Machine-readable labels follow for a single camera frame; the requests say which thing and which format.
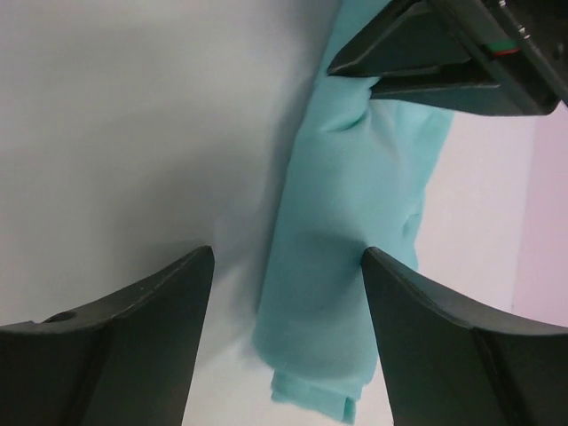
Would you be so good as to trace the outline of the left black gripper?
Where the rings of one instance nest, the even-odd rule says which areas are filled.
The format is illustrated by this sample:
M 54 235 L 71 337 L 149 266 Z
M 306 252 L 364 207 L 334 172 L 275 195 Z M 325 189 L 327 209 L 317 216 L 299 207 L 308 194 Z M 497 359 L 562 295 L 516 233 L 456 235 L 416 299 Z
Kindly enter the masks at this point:
M 465 64 L 470 54 L 427 1 L 389 2 L 327 73 L 385 76 L 373 99 L 483 116 L 548 115 L 567 103 L 565 1 L 440 1 L 438 8 L 488 74 Z

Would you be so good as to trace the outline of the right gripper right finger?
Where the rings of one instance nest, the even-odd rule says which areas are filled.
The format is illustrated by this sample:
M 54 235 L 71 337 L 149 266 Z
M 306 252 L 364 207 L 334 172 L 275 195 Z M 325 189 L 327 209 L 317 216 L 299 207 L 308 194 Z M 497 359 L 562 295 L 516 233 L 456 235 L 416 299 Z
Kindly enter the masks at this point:
M 481 304 L 378 248 L 361 266 L 395 424 L 566 424 L 565 327 Z

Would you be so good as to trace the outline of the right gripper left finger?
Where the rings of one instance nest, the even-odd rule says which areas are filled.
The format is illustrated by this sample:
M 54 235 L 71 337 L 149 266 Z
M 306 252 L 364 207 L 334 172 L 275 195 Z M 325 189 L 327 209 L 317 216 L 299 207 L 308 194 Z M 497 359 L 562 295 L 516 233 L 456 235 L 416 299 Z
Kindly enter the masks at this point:
M 181 424 L 214 268 L 202 246 L 97 301 L 3 326 L 2 424 Z

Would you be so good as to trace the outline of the teal t shirt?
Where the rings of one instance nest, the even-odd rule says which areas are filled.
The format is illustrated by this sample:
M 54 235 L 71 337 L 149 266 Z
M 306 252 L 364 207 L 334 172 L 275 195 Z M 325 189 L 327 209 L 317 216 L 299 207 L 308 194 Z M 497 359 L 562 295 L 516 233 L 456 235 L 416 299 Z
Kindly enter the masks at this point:
M 360 261 L 411 268 L 425 188 L 454 115 L 374 100 L 374 78 L 319 71 L 296 133 L 253 342 L 272 398 L 351 424 L 378 352 Z

